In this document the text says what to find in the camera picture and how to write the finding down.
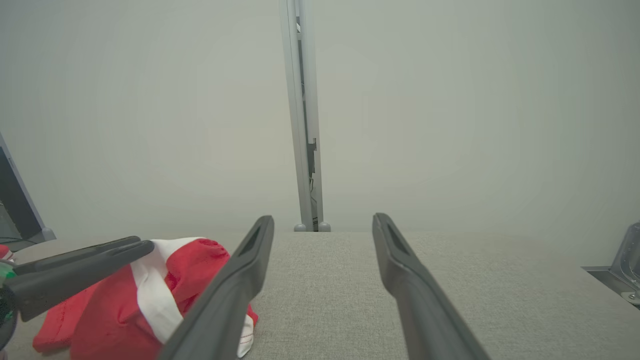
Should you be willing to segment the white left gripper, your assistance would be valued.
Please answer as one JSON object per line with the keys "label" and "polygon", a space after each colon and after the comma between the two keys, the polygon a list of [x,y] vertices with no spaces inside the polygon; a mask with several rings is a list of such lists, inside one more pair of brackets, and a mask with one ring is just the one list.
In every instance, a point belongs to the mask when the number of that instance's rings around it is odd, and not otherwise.
{"label": "white left gripper", "polygon": [[154,243],[132,235],[18,264],[0,289],[0,350],[18,326],[105,280],[154,250]]}

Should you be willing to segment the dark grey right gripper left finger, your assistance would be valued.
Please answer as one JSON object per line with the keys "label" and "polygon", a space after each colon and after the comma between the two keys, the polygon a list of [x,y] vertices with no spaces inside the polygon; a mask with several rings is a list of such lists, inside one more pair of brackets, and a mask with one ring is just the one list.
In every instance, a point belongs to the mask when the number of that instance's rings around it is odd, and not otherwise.
{"label": "dark grey right gripper left finger", "polygon": [[250,302],[265,284],[274,218],[261,216],[167,340],[160,360],[235,360]]}

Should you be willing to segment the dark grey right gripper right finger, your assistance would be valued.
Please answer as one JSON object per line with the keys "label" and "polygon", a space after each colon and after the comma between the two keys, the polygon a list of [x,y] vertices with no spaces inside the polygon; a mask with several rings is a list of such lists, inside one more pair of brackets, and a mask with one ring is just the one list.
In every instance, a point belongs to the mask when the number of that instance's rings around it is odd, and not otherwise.
{"label": "dark grey right gripper right finger", "polygon": [[489,360],[490,356],[388,214],[372,218],[379,273],[397,303],[410,360]]}

